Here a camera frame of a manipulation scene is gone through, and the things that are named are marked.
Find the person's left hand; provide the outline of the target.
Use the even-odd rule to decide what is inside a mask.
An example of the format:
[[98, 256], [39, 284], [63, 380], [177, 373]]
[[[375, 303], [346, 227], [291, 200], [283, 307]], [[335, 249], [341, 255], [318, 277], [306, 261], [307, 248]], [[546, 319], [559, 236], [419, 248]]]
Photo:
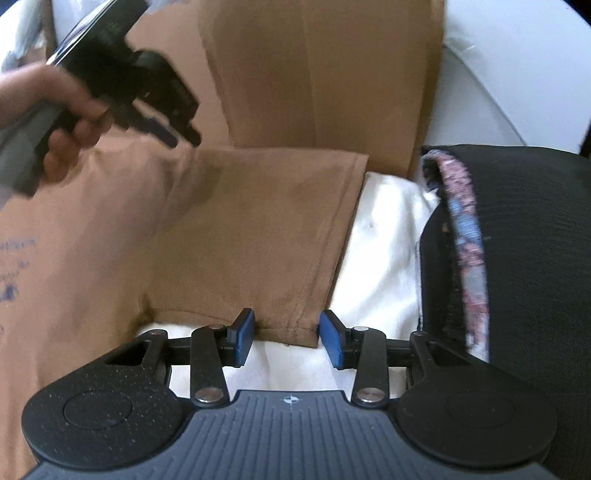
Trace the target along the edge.
[[113, 124], [108, 107], [67, 71], [43, 62], [1, 76], [1, 125], [6, 126], [42, 100], [67, 107], [78, 122], [72, 131], [54, 130], [44, 157], [45, 180], [63, 181], [82, 150], [95, 146]]

